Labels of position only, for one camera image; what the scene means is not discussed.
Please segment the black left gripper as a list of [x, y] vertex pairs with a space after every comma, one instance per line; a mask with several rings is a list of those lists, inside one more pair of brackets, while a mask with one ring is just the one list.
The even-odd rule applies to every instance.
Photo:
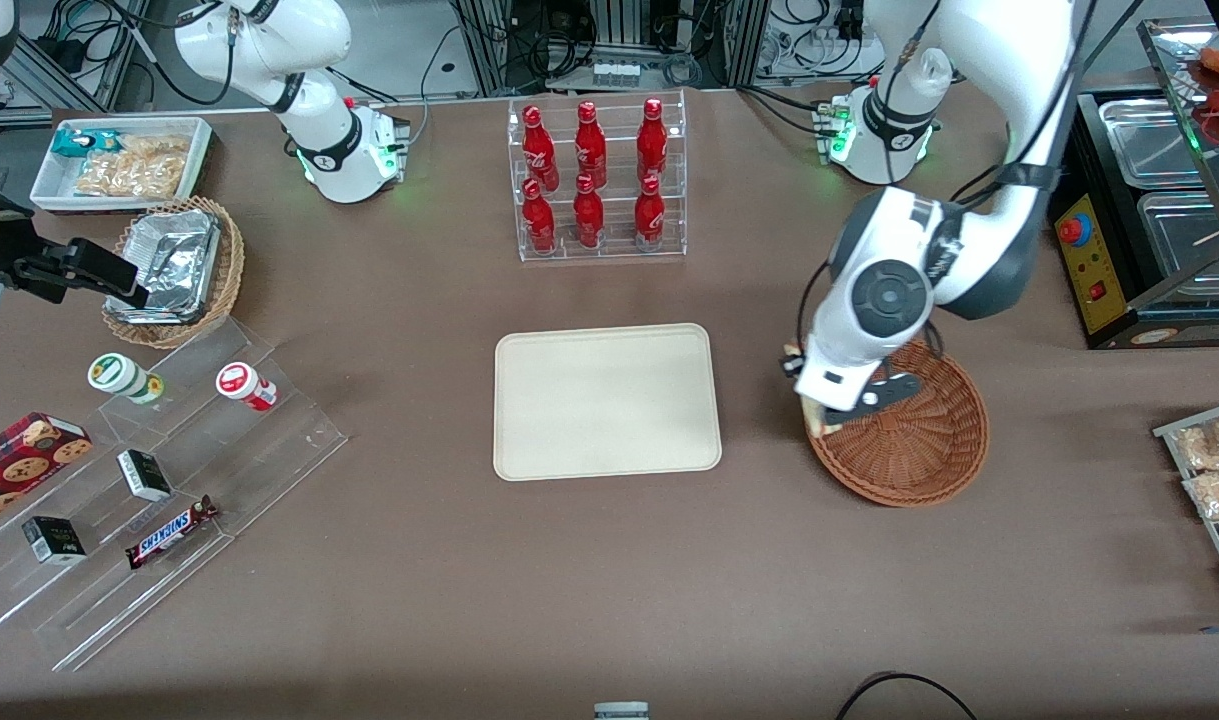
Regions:
[[[784, 376], [795, 379], [805, 370], [805, 355], [784, 355], [781, 370]], [[894, 365], [891, 357], [880, 361], [874, 379], [865, 383], [855, 404], [856, 413], [879, 413], [894, 404], [901, 404], [923, 391], [923, 379], [919, 375], [901, 372]]]

